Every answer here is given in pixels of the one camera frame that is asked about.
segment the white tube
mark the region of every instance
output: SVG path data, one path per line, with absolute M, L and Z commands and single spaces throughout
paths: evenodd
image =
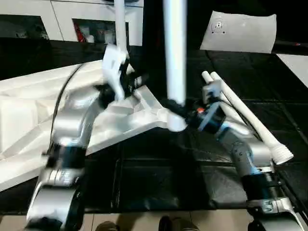
M 164 0 L 167 96 L 184 106 L 186 98 L 186 8 L 187 0 Z M 170 113 L 167 127 L 171 131 L 186 128 L 183 118 Z
M 239 110 L 254 126 L 259 133 L 263 142 L 269 147 L 272 153 L 273 161 L 280 165 L 293 158 L 293 154 L 283 144 L 281 144 L 271 132 L 262 124 L 262 122 L 250 111 L 243 101 L 232 91 L 232 89 L 220 78 L 216 72 L 211 73 L 214 80 L 220 80 L 222 91 L 231 102 L 231 104 Z
M 126 45 L 125 5 L 124 0 L 115 0 L 115 37 L 116 45 L 128 54 Z
M 205 80 L 206 83 L 210 83 L 210 82 L 214 81 L 213 78 L 210 76 L 210 74 L 207 71 L 202 72 L 202 77 L 203 77 L 203 79 Z M 220 94 L 220 99 L 222 99 L 223 101 L 225 101 L 227 103 L 230 103 L 229 100 L 227 99 L 227 97 L 223 93 Z M 226 114 L 226 116 L 231 117 L 231 118 L 237 120 L 240 123 L 244 123 L 244 121 L 242 120 L 240 115 L 233 108 L 225 105 L 224 103 L 220 103 L 220 107 L 223 110 L 223 112 Z

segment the person's foot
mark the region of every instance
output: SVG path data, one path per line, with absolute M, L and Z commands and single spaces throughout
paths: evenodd
M 199 231 L 199 228 L 188 220 L 175 218 L 172 220 L 172 231 Z
M 112 221 L 105 221 L 99 224 L 95 231 L 120 231 L 120 228 Z
M 188 220 L 164 216 L 159 221 L 158 231 L 199 231 L 198 227 Z

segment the red object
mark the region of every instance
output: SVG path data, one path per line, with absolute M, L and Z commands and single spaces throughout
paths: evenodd
M 86 38 L 81 33 L 79 26 L 74 23 L 74 27 L 75 27 L 78 42 L 86 42 Z
M 202 108 L 202 107 L 198 107 L 198 108 L 197 108 L 197 112 L 198 112 L 198 113 L 202 113 L 202 112 L 204 112 L 204 108 Z

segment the white cabinet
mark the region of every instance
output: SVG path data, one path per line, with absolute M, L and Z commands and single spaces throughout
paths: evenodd
M 71 2 L 84 2 L 84 3 L 96 3 L 96 4 L 109 4 L 112 5 L 113 2 L 107 0 L 57 0 L 57 1 L 71 1 Z M 144 1 L 143 0 L 135 0 L 135 1 L 126 1 L 126 6 L 136 6 L 136 7 L 143 7 Z
M 115 41 L 115 9 L 110 4 L 51 1 L 63 39 L 112 43 Z M 126 6 L 129 45 L 142 45 L 143 8 Z
M 38 33 L 63 40 L 50 1 L 0 0 L 0 37 L 31 38 Z

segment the silver robotic arm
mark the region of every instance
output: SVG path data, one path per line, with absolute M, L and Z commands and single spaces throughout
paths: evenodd
M 201 101 L 185 107 L 175 101 L 165 105 L 185 118 L 188 126 L 215 135 L 230 153 L 247 195 L 247 211 L 254 218 L 249 231 L 303 231 L 274 171 L 269 148 L 246 124 L 226 116 L 219 105 L 226 103 L 219 98 L 220 91 L 220 82 L 213 81 L 204 86 Z
M 127 75 L 126 53 L 108 45 L 103 58 L 107 83 L 69 93 L 53 123 L 48 161 L 39 176 L 27 213 L 27 230 L 81 228 L 84 215 L 85 155 L 95 118 L 109 103 L 124 99 L 143 84 Z

